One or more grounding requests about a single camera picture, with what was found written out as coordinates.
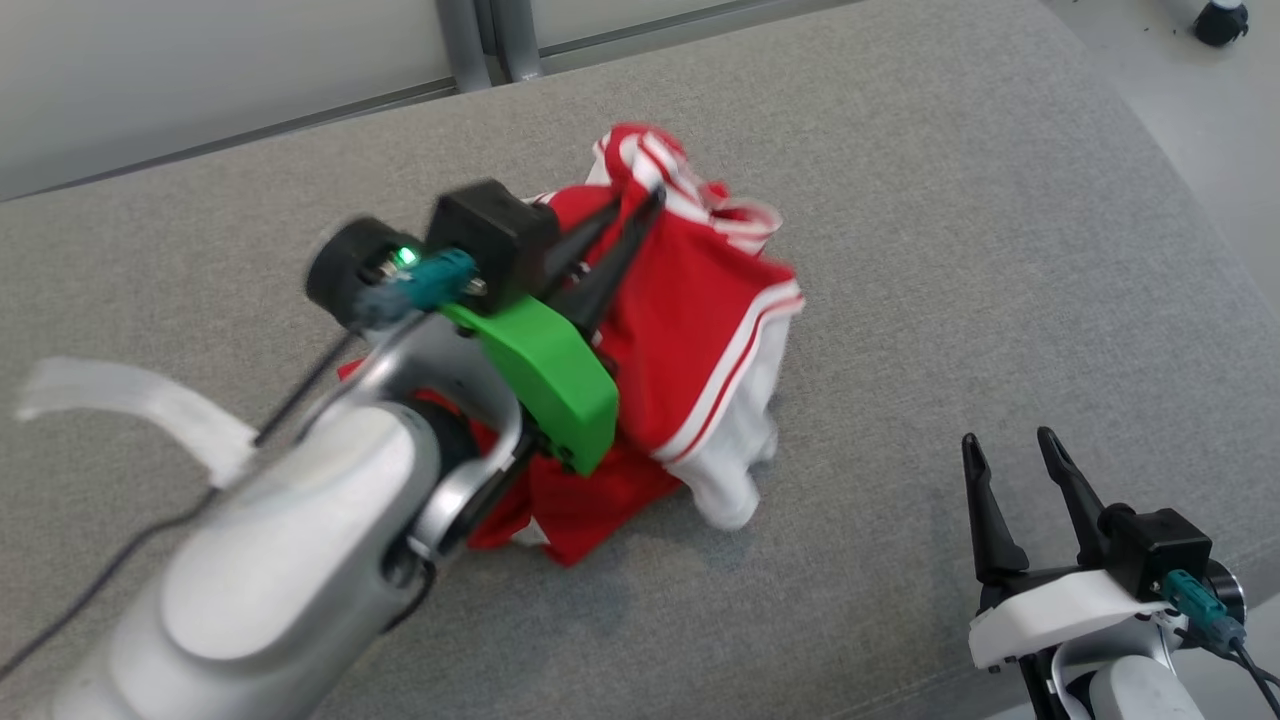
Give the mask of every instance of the green plastic part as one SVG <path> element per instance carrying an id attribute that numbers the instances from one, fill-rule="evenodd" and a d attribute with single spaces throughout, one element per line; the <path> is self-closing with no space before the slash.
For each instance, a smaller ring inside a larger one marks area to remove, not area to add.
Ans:
<path id="1" fill-rule="evenodd" d="M 590 475 L 613 445 L 618 387 L 577 329 L 532 297 L 492 316 L 461 305 L 445 305 L 440 314 L 475 331 L 550 451 L 575 473 Z"/>

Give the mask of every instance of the teal connector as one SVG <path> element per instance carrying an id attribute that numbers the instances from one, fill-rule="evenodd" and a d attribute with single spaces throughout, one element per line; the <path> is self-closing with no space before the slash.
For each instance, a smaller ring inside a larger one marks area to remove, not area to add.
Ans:
<path id="1" fill-rule="evenodd" d="M 374 329 L 396 324 L 413 310 L 431 313 L 460 300 L 476 272 L 475 260 L 456 249 L 413 259 L 385 283 L 362 292 L 356 313 L 365 327 Z"/>
<path id="2" fill-rule="evenodd" d="M 1165 602 L 1187 615 L 1192 632 L 1211 647 L 1230 652 L 1231 639 L 1244 641 L 1244 625 L 1228 615 L 1222 601 L 1185 570 L 1165 575 L 1160 592 Z"/>

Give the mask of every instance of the red fabric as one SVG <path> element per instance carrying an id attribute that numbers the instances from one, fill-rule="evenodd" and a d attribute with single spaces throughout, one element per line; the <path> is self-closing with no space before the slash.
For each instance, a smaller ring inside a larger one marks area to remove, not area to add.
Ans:
<path id="1" fill-rule="evenodd" d="M 663 447 L 673 454 L 671 459 L 690 451 L 710 425 L 728 378 L 737 374 L 754 347 L 760 314 L 799 301 L 796 288 L 774 305 L 759 306 L 763 291 L 776 291 L 795 278 L 790 268 L 758 256 L 776 220 L 765 229 L 753 229 L 760 223 L 746 220 L 756 219 L 760 210 L 730 204 L 723 183 L 690 182 L 696 176 L 684 167 L 684 149 L 675 138 L 658 128 L 623 124 L 595 151 L 608 184 L 573 186 L 545 200 L 562 229 L 614 197 L 622 199 L 620 217 L 627 218 L 654 184 L 662 182 L 668 190 L 667 206 L 622 283 L 596 343 L 616 369 L 620 432 L 590 478 L 564 473 L 559 462 L 547 457 L 532 460 L 468 539 L 471 547 L 498 547 L 536 518 L 548 538 L 547 553 L 566 566 L 680 486 L 650 455 Z M 593 172 L 594 179 L 604 179 L 595 176 Z M 589 252 L 589 265 L 612 247 L 620 228 L 617 224 L 605 232 Z M 746 345 L 730 356 L 735 333 Z M 713 380 L 717 366 L 732 372 Z M 346 377 L 353 369 L 355 364 L 348 365 L 339 374 Z M 714 404 L 708 407 L 704 401 L 691 416 L 704 396 Z M 677 436 L 686 425 L 690 429 Z M 484 450 L 494 441 L 488 428 L 472 423 L 472 430 Z"/>

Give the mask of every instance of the white panel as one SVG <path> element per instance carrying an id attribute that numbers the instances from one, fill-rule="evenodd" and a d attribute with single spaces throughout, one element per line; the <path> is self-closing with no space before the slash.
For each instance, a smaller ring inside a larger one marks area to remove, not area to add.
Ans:
<path id="1" fill-rule="evenodd" d="M 532 0 L 538 46 L 660 20 L 724 0 Z"/>
<path id="2" fill-rule="evenodd" d="M 5 0 L 0 197 L 448 74 L 430 0 Z"/>

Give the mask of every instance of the gray fabric surface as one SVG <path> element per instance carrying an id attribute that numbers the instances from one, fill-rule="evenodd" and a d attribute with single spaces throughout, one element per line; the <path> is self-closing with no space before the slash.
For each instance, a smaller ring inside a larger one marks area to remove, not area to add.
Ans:
<path id="1" fill-rule="evenodd" d="M 678 496 L 572 570 L 468 555 L 321 719 L 1011 705 L 1012 674 L 968 664 L 968 430 L 1033 562 L 1075 552 L 1036 450 L 1048 424 L 1105 501 L 1178 506 L 1251 598 L 1276 592 L 1277 325 L 1030 0 L 869 0 L 3 205 L 3 396 L 40 357 L 88 356 L 257 421 L 334 333 L 300 287 L 325 225 L 364 210 L 417 228 L 436 192 L 483 176 L 524 195 L 573 182 L 623 119 L 669 128 L 704 176 L 786 217 L 772 252 L 809 305 L 756 518 L 719 533 Z M 105 415 L 3 420 L 0 457 L 4 653 L 200 488 L 159 432 Z M 46 691 L 173 542 L 0 687 L 0 708 Z"/>

